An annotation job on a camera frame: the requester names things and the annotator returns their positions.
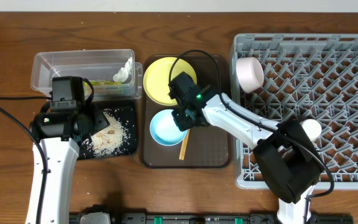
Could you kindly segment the white tissue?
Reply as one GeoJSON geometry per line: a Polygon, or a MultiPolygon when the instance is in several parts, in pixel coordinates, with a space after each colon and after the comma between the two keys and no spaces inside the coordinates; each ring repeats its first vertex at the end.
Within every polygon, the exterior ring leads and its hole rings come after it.
{"type": "Polygon", "coordinates": [[[124,83],[132,73],[132,57],[130,57],[125,65],[113,76],[114,82],[124,83]]]}

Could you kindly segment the light blue bowl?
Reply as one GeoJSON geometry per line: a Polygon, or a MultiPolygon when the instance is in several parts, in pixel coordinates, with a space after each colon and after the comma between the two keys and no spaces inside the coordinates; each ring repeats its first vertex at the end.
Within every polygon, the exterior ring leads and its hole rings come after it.
{"type": "Polygon", "coordinates": [[[188,131],[180,131],[174,122],[172,109],[159,111],[150,122],[150,134],[163,146],[174,146],[184,140],[188,131]]]}

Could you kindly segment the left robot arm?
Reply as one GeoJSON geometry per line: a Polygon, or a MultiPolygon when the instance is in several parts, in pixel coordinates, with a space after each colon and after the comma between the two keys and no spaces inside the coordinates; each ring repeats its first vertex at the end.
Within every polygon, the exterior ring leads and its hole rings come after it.
{"type": "Polygon", "coordinates": [[[85,94],[91,82],[55,77],[52,99],[30,123],[34,174],[26,223],[68,223],[73,171],[84,140],[109,126],[104,113],[85,94]]]}

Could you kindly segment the grey dishwasher rack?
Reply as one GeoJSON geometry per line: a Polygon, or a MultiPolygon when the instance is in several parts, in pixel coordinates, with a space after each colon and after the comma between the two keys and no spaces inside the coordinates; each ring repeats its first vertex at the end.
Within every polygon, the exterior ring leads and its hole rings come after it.
{"type": "Polygon", "coordinates": [[[232,99],[275,121],[315,119],[314,142],[335,188],[358,190],[358,34],[237,34],[230,61],[232,99]],[[239,58],[255,57],[262,88],[246,93],[236,77],[239,58]]]}

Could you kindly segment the pink white bowl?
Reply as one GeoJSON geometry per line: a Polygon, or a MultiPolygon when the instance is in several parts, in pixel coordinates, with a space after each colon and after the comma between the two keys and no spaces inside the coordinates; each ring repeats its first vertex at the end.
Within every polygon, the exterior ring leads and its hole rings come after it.
{"type": "Polygon", "coordinates": [[[246,93],[251,93],[264,84],[264,71],[255,57],[239,58],[236,62],[236,76],[246,93]]]}

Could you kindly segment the yellow plate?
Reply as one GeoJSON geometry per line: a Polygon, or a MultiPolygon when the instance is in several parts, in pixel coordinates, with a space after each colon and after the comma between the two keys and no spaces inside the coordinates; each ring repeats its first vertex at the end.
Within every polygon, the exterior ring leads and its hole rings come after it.
{"type": "MultiPolygon", "coordinates": [[[[169,97],[168,76],[176,57],[163,57],[149,65],[145,71],[143,86],[147,96],[154,102],[164,106],[177,105],[176,100],[169,97]]],[[[174,79],[181,72],[186,72],[197,83],[194,68],[183,59],[175,64],[171,78],[174,79]]]]}

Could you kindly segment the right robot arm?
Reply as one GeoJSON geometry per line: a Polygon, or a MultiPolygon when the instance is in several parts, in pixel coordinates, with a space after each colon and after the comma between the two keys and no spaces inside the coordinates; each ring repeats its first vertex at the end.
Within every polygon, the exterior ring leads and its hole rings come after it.
{"type": "Polygon", "coordinates": [[[294,120],[277,122],[243,108],[220,89],[197,85],[181,72],[168,78],[169,97],[178,108],[172,116],[179,130],[215,126],[246,144],[253,152],[268,188],[279,199],[281,223],[307,223],[314,186],[324,164],[312,139],[319,136],[319,123],[294,120]]]}

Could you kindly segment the small pale green cup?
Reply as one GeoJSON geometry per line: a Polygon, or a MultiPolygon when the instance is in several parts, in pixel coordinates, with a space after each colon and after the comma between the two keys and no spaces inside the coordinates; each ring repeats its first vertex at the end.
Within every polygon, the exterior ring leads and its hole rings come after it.
{"type": "Polygon", "coordinates": [[[300,124],[311,142],[314,142],[322,133],[321,125],[315,119],[306,119],[300,124]]]}

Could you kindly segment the clear plastic waste bin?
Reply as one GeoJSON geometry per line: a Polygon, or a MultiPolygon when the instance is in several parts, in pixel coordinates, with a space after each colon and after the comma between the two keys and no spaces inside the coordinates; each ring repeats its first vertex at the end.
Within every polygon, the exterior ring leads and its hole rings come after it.
{"type": "Polygon", "coordinates": [[[55,77],[81,77],[113,81],[113,76],[132,57],[132,73],[120,93],[94,94],[94,101],[137,100],[142,96],[142,64],[135,61],[131,49],[77,50],[41,52],[34,58],[31,89],[50,96],[55,77]]]}

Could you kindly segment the dark brown serving tray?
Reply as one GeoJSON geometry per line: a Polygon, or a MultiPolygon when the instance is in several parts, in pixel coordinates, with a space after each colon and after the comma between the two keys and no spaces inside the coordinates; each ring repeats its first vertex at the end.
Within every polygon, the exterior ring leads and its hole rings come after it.
{"type": "MultiPolygon", "coordinates": [[[[229,68],[220,55],[212,55],[221,72],[223,93],[230,94],[229,68]]],[[[195,69],[198,83],[202,87],[212,85],[217,88],[217,72],[212,60],[205,55],[189,54],[183,58],[195,69]]],[[[151,169],[206,169],[223,168],[231,161],[232,137],[224,130],[210,126],[191,128],[184,160],[179,160],[181,143],[163,146],[157,143],[150,133],[150,122],[155,114],[173,107],[162,106],[152,101],[146,94],[142,100],[142,140],[139,146],[140,161],[151,169]]]]}

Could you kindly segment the green orange snack wrapper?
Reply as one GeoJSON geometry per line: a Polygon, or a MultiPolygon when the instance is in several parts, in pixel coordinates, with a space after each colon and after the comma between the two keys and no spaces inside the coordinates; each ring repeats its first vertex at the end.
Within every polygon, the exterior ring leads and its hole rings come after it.
{"type": "Polygon", "coordinates": [[[106,80],[90,80],[89,82],[92,84],[95,94],[120,93],[126,87],[123,82],[113,82],[106,80]]]}

